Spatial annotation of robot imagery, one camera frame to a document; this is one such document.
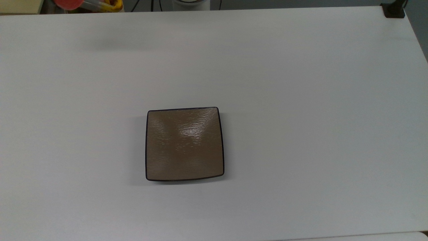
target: yellow object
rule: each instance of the yellow object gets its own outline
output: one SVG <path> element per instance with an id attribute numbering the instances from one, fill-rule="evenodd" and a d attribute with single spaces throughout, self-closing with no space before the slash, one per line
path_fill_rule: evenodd
<path id="1" fill-rule="evenodd" d="M 114 6 L 108 3 L 100 2 L 101 12 L 119 12 L 122 9 L 122 7 L 123 7 L 122 0 L 117 0 Z"/>
<path id="2" fill-rule="evenodd" d="M 117 0 L 116 4 L 113 6 L 114 10 L 121 10 L 123 7 L 122 0 Z"/>

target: glossy surface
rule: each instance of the glossy surface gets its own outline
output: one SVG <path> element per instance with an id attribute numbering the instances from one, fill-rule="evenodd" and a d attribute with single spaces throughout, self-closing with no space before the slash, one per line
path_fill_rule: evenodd
<path id="1" fill-rule="evenodd" d="M 218 109 L 149 111 L 146 177 L 179 181 L 223 174 L 223 141 Z"/>

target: dark plate rim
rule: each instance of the dark plate rim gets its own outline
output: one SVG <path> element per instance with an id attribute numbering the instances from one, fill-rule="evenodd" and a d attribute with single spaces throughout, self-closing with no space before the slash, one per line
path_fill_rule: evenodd
<path id="1" fill-rule="evenodd" d="M 149 113 L 155 112 L 155 111 L 177 111 L 177 110 L 194 110 L 194 109 L 208 109 L 208 108 L 216 108 L 217 109 L 217 116 L 218 116 L 218 122 L 220 125 L 220 138 L 221 138 L 221 152 L 223 156 L 223 173 L 216 176 L 210 176 L 210 177 L 202 177 L 202 178 L 192 178 L 192 179 L 172 179 L 172 180 L 159 180 L 159 179 L 149 179 L 147 177 L 147 130 L 149 128 Z M 194 180 L 202 180 L 202 179 L 208 179 L 208 178 L 216 178 L 221 177 L 224 175 L 224 144 L 223 144 L 223 130 L 221 128 L 221 119 L 220 119 L 220 111 L 218 107 L 212 106 L 212 107 L 194 107 L 194 108 L 177 108 L 177 109 L 164 109 L 164 110 L 150 110 L 147 112 L 147 120 L 146 120 L 146 149 L 144 153 L 144 159 L 145 159 L 145 172 L 146 172 L 146 179 L 149 181 L 194 181 Z"/>

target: black cable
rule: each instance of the black cable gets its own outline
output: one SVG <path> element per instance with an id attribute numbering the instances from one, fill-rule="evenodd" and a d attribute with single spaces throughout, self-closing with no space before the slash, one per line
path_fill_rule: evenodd
<path id="1" fill-rule="evenodd" d="M 135 7 L 137 6 L 137 4 L 139 3 L 140 0 L 137 0 L 137 2 L 135 3 L 134 7 L 132 8 L 131 12 L 134 11 Z"/>

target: white device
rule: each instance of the white device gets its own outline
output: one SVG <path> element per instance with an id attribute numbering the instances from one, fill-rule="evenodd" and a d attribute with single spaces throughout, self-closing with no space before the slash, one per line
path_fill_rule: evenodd
<path id="1" fill-rule="evenodd" d="M 174 11 L 209 11 L 211 0 L 172 0 Z"/>

